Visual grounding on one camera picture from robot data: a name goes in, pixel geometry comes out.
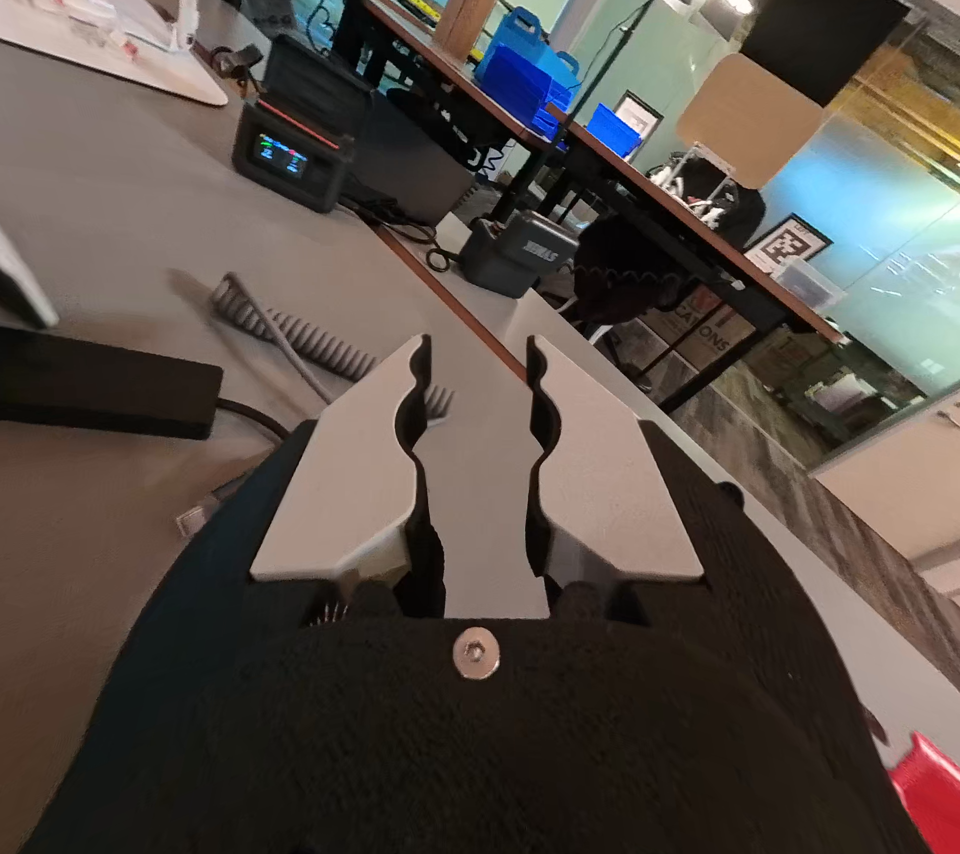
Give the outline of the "clear plastic box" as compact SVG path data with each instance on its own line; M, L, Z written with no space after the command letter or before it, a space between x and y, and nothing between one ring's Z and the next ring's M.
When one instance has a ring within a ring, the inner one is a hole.
M822 315L846 297L846 290L816 269L811 260L796 255L780 263L771 277L807 307Z

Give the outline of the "long wooden table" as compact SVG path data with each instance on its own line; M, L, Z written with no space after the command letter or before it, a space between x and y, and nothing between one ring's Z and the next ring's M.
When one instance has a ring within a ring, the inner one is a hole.
M384 0L362 0L358 15L346 5L342 25L353 29L361 47L370 50L364 72L369 82L378 82L386 64L392 63L414 80L416 92L429 98L438 116L447 111L456 129L490 134L490 142L471 141L471 155L478 159L483 160L491 147L502 147L514 140L531 153L522 167L525 173L548 149L544 137L483 92L473 75L457 66L423 25ZM562 142L567 150L548 160L560 175L547 201L554 194L562 199L567 190L584 188L628 223L644 238L646 249L675 260L682 278L689 277L710 289L722 304L752 324L753 332L746 338L662 400L663 411L678 410L780 326L816 333L831 343L842 339L827 319L765 273L676 195L617 156L582 124L573 121L563 130Z

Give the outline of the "framed black and white tag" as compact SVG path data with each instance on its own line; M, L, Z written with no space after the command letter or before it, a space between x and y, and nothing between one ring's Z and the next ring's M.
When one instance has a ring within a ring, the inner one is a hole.
M766 275L776 276L788 260L810 260L832 245L823 230L790 212L752 243L744 256Z

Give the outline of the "small blue plastic bin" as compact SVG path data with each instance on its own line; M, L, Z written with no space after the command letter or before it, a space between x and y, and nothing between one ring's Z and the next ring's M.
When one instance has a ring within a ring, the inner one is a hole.
M586 129L622 159L628 159L643 141L643 134L605 103L596 105Z

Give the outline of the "beige rounded board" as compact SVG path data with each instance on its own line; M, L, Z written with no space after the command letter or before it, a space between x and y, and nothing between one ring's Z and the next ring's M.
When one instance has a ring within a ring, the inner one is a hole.
M765 188L822 128L827 110L741 53L718 62L680 114L675 133L745 188Z

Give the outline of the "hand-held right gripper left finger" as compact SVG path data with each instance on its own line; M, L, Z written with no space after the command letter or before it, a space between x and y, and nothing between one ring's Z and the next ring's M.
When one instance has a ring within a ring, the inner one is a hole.
M431 362L430 336L416 334L321 413L252 561L255 581L397 583L412 570Z

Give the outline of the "white flat board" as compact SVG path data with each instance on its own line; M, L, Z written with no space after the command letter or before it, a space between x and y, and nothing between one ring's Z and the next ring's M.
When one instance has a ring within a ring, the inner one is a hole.
M227 93L174 33L147 0L2 0L3 44L225 106Z

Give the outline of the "black wall panel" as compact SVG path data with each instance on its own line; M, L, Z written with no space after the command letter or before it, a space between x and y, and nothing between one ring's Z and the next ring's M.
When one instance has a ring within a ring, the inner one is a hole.
M766 0L740 53L828 106L909 12L901 0Z

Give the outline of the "black device with small screen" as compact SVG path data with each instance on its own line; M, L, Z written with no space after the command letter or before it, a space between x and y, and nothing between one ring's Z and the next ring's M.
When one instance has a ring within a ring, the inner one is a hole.
M333 211L373 112L374 89L287 33L272 42L261 85L239 116L235 171L316 212Z

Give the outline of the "dark grey box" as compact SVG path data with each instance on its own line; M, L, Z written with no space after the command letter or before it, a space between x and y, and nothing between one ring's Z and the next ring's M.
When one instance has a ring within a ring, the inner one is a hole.
M430 227L474 185L466 166L378 90L349 173L364 195L394 199L412 220Z

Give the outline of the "cardboard boxes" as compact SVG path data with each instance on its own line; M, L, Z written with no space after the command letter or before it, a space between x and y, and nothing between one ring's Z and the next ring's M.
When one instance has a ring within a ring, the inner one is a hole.
M663 342L641 368L648 376L666 358L679 355L698 372L755 333L755 326L707 285L697 284L670 308L649 308L639 320Z

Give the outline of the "large blue plastic bin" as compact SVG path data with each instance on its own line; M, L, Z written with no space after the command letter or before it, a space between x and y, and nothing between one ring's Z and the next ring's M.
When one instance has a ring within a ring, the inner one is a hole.
M583 84L579 71L576 58L549 46L535 12L513 7L475 67L474 81L525 127L553 140L560 120L550 106L569 111Z

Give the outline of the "dark grey charger block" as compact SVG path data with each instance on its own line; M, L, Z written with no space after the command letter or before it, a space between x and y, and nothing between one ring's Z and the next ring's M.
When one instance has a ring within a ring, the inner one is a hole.
M579 238L534 210L514 211L506 221L478 216L457 255L474 285L522 298L541 278L571 263Z

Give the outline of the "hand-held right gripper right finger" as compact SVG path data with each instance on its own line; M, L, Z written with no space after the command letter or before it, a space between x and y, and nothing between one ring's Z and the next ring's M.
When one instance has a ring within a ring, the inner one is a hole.
M547 337L527 341L527 557L554 583L694 582L704 565L635 411Z

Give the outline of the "red plastic object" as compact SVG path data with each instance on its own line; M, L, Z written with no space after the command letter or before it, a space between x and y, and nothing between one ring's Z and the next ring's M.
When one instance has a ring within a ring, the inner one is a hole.
M914 730L910 750L889 769L907 813L933 852L959 852L959 764Z

